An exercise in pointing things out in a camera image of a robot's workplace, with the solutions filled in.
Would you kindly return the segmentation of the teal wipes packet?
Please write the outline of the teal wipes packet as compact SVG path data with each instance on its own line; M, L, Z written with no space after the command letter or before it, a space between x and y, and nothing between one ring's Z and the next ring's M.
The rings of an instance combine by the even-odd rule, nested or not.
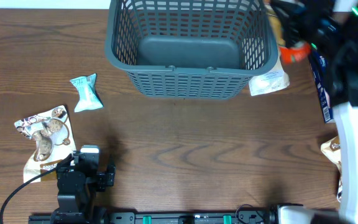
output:
M97 110L103 107L101 100L96 95L95 84L97 74L81 76L70 80L70 83L77 89L79 101L74 112L79 113L85 110Z

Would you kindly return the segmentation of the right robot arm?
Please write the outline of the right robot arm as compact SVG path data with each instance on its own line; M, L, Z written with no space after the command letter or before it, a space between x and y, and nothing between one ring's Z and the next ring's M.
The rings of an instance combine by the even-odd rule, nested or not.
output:
M273 223L358 223L358 4L343 23L332 1L272 1L286 47L304 41L326 61L323 86L329 96L341 145L342 195L338 212L286 204Z

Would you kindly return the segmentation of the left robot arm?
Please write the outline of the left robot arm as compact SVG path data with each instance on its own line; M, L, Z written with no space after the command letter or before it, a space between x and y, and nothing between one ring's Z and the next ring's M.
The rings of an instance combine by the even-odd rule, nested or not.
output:
M94 204L96 194L114 185L116 166L109 158L99 171L100 148L84 145L59 162L56 169L58 208L50 223L109 223L107 209Z

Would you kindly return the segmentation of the orange brown snack bar pack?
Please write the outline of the orange brown snack bar pack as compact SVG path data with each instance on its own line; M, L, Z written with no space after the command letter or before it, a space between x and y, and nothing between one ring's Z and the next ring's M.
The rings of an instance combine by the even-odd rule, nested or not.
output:
M280 60L283 63L295 63L302 61L304 58L311 52L310 44L306 42L298 42L293 47L285 47L285 41L283 38L283 29L282 25L277 17L276 13L273 11L270 2L265 2L265 7L267 9L267 15L270 22L270 26L273 30L275 40L278 46L278 52L280 54Z

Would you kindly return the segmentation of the beige paper pouch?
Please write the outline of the beige paper pouch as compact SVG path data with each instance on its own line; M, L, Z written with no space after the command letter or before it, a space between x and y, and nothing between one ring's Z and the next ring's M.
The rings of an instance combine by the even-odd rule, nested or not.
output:
M251 96L257 96L283 90L289 85L290 79L282 67L279 55L275 66L269 72L254 76L249 81L249 90Z

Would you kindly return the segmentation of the Kleenex tissue multipack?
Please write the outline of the Kleenex tissue multipack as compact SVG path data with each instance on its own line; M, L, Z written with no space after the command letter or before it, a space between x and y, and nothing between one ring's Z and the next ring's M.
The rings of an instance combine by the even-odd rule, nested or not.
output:
M334 123L333 109L330 105L329 95L324 87L324 77L328 63L326 59L315 50L311 51L308 59L313 73L313 80L316 86L324 122Z

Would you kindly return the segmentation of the cream brown snack bag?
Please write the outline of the cream brown snack bag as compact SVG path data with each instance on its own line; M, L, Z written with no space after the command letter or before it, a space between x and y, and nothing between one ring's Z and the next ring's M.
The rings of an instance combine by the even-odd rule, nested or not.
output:
M338 202L341 202L342 197L342 164L341 164L341 145L339 137L330 139L327 142L322 143L321 152L337 167L339 172L338 187L336 198Z

